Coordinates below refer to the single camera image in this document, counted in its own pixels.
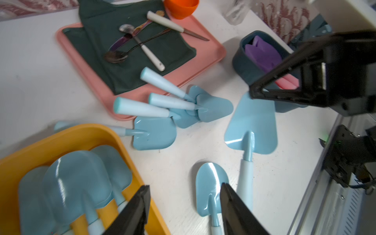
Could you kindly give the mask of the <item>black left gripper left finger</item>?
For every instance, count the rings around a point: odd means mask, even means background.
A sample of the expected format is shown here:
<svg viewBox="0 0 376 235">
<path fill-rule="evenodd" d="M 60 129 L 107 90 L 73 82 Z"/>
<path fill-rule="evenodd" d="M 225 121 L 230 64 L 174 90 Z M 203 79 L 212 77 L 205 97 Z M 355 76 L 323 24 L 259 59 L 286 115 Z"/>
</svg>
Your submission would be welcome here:
<svg viewBox="0 0 376 235">
<path fill-rule="evenodd" d="M 144 235 L 150 204 L 150 187 L 143 185 L 103 235 Z"/>
</svg>

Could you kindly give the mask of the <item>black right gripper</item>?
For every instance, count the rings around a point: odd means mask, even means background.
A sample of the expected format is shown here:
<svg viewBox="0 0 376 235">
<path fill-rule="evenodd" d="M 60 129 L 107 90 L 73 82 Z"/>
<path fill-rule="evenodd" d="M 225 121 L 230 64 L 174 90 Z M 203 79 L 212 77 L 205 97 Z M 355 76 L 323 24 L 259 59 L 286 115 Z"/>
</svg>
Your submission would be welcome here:
<svg viewBox="0 0 376 235">
<path fill-rule="evenodd" d="M 343 116 L 376 111 L 376 33 L 305 42 L 250 86 L 254 99 L 330 107 Z"/>
</svg>

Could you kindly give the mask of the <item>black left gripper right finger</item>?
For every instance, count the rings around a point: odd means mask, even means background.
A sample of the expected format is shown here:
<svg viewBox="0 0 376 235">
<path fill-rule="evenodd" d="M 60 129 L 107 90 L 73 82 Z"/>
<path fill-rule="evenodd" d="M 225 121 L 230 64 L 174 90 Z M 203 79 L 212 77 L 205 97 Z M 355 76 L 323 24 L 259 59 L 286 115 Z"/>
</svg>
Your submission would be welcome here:
<svg viewBox="0 0 376 235">
<path fill-rule="evenodd" d="M 221 185 L 220 203 L 222 209 L 224 234 L 269 234 L 228 183 L 223 183 Z"/>
</svg>

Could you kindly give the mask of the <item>purple shovel pink handle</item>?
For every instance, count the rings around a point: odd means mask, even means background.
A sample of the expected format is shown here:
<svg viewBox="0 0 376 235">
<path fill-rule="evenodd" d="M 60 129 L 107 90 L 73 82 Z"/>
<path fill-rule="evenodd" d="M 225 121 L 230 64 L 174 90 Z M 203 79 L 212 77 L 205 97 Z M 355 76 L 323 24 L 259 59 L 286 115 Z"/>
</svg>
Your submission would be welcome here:
<svg viewBox="0 0 376 235">
<path fill-rule="evenodd" d="M 259 36 L 255 36 L 252 44 L 246 44 L 244 48 L 248 58 L 265 73 L 272 71 L 282 62 L 279 52 Z M 295 90 L 299 87 L 299 79 L 288 73 L 276 80 L 275 84 L 283 90 Z"/>
</svg>

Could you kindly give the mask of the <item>yellow plastic tray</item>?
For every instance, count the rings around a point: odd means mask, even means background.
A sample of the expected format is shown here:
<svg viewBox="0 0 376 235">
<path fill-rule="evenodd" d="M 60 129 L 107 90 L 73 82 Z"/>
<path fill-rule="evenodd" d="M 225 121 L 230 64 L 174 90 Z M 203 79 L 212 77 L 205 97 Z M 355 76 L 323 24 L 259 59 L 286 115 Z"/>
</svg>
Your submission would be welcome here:
<svg viewBox="0 0 376 235">
<path fill-rule="evenodd" d="M 130 201 L 144 182 L 124 147 L 120 137 L 100 124 L 82 124 L 58 132 L 39 142 L 29 145 L 1 159 L 1 235 L 20 235 L 18 184 L 30 170 L 51 165 L 61 156 L 77 151 L 91 150 L 99 145 L 114 147 L 133 174 L 132 183 L 122 195 Z M 115 200 L 108 206 L 97 209 L 100 222 L 108 228 L 118 215 Z M 78 235 L 88 235 L 88 222 L 84 215 L 70 225 Z M 162 215 L 151 199 L 148 221 L 145 225 L 148 235 L 171 235 Z"/>
</svg>

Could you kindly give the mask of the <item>light blue shovel white handle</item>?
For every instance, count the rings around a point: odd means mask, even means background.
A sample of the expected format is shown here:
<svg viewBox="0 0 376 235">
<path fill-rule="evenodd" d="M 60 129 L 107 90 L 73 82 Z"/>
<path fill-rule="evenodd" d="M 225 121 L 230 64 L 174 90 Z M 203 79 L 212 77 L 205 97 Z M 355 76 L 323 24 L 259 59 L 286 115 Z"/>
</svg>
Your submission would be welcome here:
<svg viewBox="0 0 376 235">
<path fill-rule="evenodd" d="M 41 185 L 48 166 L 29 171 L 19 182 L 18 201 L 22 235 L 55 235 L 57 224 L 46 205 Z"/>
</svg>

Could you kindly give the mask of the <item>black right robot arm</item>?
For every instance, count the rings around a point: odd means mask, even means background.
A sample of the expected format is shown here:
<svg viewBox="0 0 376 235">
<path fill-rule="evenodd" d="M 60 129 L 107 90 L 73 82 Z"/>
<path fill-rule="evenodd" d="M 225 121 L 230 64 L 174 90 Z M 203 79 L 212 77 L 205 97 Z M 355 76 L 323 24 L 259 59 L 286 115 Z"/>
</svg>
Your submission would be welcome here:
<svg viewBox="0 0 376 235">
<path fill-rule="evenodd" d="M 349 117 L 376 111 L 376 32 L 362 30 L 315 37 L 249 87 L 254 99 L 329 107 Z M 323 168 L 341 186 L 372 193 L 376 179 L 366 163 L 376 160 L 376 129 L 356 137 L 341 125 L 327 148 Z"/>
</svg>

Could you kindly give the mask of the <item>teal storage box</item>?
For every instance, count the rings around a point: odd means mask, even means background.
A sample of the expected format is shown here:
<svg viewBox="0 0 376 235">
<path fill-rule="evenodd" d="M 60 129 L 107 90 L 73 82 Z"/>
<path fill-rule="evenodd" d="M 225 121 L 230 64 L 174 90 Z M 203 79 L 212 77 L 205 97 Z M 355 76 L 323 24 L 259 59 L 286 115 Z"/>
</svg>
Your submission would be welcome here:
<svg viewBox="0 0 376 235">
<path fill-rule="evenodd" d="M 256 30 L 240 41 L 240 47 L 233 57 L 232 65 L 235 72 L 245 81 L 247 85 L 252 85 L 255 81 L 262 78 L 267 72 L 264 72 L 259 68 L 245 53 L 245 46 L 253 43 L 256 36 L 259 36 L 263 41 L 273 46 L 284 60 L 291 53 L 288 52 L 282 45 L 280 45 L 269 34 Z M 306 108 L 307 105 L 301 105 L 296 103 L 275 101 L 275 109 L 277 113 L 286 113 L 296 108 Z"/>
</svg>

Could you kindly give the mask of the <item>pink cutting board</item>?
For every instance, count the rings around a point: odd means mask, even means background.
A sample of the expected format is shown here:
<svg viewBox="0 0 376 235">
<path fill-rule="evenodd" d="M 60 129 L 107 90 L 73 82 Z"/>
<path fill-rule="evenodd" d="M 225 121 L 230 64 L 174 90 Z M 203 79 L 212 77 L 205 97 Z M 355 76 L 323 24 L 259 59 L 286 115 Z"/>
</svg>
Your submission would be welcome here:
<svg viewBox="0 0 376 235">
<path fill-rule="evenodd" d="M 168 81 L 181 88 L 221 61 L 226 56 L 227 52 L 224 46 L 193 15 L 183 20 L 177 20 L 175 18 L 171 20 L 188 30 L 210 39 L 209 42 L 204 42 L 189 35 L 183 36 L 183 39 L 196 49 L 196 57 L 164 76 Z M 96 72 L 86 63 L 84 58 L 75 50 L 67 36 L 63 33 L 63 30 L 69 27 L 78 28 L 80 26 L 82 26 L 81 23 L 75 23 L 60 28 L 55 35 L 57 42 L 60 44 L 62 50 L 65 51 L 71 63 L 93 94 L 104 106 L 107 113 L 112 118 L 120 121 L 134 119 L 134 116 L 119 115 L 113 112 L 113 103 L 117 96 L 112 93 L 110 88 L 107 87 Z"/>
</svg>

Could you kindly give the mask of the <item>orange bowl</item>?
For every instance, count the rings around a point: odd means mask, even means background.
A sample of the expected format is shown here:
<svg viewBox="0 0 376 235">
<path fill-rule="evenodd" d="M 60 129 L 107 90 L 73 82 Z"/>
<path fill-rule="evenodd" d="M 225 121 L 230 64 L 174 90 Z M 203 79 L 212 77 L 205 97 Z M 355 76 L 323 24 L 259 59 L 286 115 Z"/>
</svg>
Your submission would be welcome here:
<svg viewBox="0 0 376 235">
<path fill-rule="evenodd" d="M 192 15 L 199 3 L 199 0 L 165 0 L 164 6 L 173 18 L 182 20 Z"/>
</svg>

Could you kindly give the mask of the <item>dark metal spoon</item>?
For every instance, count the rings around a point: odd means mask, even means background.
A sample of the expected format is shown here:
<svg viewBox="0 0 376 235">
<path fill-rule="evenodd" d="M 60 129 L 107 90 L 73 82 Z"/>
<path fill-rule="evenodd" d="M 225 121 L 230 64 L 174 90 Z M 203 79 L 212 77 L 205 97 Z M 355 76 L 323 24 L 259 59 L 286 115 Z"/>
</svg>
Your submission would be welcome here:
<svg viewBox="0 0 376 235">
<path fill-rule="evenodd" d="M 104 59 L 109 62 L 109 63 L 112 63 L 112 64 L 119 64 L 123 61 L 125 61 L 128 56 L 129 56 L 129 53 L 131 51 L 133 51 L 134 49 L 140 47 L 140 46 L 144 46 L 145 43 L 151 41 L 151 40 L 154 40 L 164 34 L 167 34 L 171 31 L 171 29 L 165 29 L 163 30 L 162 32 L 159 32 L 158 34 L 150 37 L 149 39 L 143 41 L 143 42 L 139 42 L 137 45 L 135 45 L 134 47 L 132 47 L 131 49 L 129 49 L 127 52 L 123 52 L 123 51 L 108 51 L 105 53 L 104 55 Z"/>
</svg>

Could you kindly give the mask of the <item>dark green cloth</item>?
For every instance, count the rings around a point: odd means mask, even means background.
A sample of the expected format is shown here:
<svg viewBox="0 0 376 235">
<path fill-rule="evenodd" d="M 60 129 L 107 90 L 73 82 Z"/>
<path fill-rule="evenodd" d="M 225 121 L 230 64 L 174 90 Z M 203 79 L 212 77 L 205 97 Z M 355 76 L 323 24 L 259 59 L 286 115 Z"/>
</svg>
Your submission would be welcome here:
<svg viewBox="0 0 376 235">
<path fill-rule="evenodd" d="M 147 21 L 148 11 L 164 10 L 162 1 L 141 1 L 123 5 L 113 5 L 105 1 L 79 1 L 79 16 L 83 27 L 67 28 L 63 32 L 83 57 L 86 63 L 97 73 L 112 93 L 119 95 L 143 86 L 140 80 L 143 68 L 157 68 L 145 55 L 140 47 L 135 48 L 135 40 L 130 40 L 120 48 L 120 51 L 130 51 L 128 58 L 119 63 L 111 64 L 104 59 L 111 45 L 124 34 L 119 31 L 123 24 L 134 27 Z M 150 37 L 160 33 L 165 28 L 157 23 L 151 23 L 139 34 L 141 41 L 147 41 L 146 46 L 164 64 L 166 75 L 196 57 L 196 50 L 189 46 L 181 34 L 171 31 L 156 39 Z"/>
</svg>

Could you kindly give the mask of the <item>white handled knife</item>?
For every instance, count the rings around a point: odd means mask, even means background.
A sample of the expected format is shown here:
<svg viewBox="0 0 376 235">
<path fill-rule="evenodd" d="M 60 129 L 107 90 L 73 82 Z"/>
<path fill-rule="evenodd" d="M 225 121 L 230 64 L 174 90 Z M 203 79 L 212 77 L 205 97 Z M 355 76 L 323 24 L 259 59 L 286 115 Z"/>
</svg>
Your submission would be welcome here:
<svg viewBox="0 0 376 235">
<path fill-rule="evenodd" d="M 156 13 L 153 13 L 151 11 L 148 11 L 146 17 L 147 17 L 148 20 L 151 20 L 151 21 L 153 21 L 155 23 L 158 23 L 158 24 L 160 24 L 162 26 L 165 26 L 165 27 L 167 27 L 169 29 L 175 30 L 175 31 L 180 32 L 180 33 L 188 34 L 190 36 L 193 36 L 195 38 L 198 38 L 198 39 L 206 41 L 206 42 L 209 41 L 208 38 L 205 38 L 205 37 L 203 37 L 203 36 L 201 36 L 201 35 L 199 35 L 197 33 L 194 33 L 194 32 L 192 32 L 192 31 L 190 31 L 188 29 L 185 29 L 182 26 L 174 23 L 173 21 L 171 21 L 171 20 L 169 20 L 169 19 L 167 19 L 167 18 L 165 18 L 163 16 L 160 16 L 160 15 L 158 15 Z"/>
</svg>

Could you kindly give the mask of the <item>white handled small spoon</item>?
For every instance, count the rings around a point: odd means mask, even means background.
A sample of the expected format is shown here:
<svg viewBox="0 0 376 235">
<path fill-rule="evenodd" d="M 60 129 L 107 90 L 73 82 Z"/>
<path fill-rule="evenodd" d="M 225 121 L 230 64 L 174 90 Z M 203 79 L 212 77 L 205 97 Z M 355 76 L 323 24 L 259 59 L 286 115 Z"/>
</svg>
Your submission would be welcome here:
<svg viewBox="0 0 376 235">
<path fill-rule="evenodd" d="M 119 27 L 119 31 L 128 33 L 132 35 L 132 38 L 141 46 L 141 49 L 145 53 L 145 55 L 150 59 L 150 61 L 153 63 L 153 65 L 159 70 L 164 71 L 165 66 L 164 64 L 159 60 L 159 58 L 144 44 L 142 41 L 137 37 L 135 34 L 136 30 L 135 28 L 130 24 L 123 24 Z"/>
</svg>

